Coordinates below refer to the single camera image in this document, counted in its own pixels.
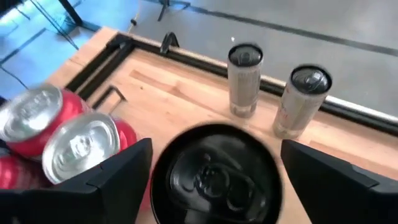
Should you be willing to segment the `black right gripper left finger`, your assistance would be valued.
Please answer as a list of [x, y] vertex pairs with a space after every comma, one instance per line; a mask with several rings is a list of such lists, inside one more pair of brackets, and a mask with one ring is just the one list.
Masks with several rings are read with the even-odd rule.
[[1, 191], [1, 223], [134, 223], [152, 162], [144, 138], [50, 188]]

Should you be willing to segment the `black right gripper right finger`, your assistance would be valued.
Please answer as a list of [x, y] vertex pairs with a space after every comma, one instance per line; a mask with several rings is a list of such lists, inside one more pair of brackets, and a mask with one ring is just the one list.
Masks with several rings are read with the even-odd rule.
[[312, 223], [397, 224], [397, 181], [299, 142], [281, 159]]

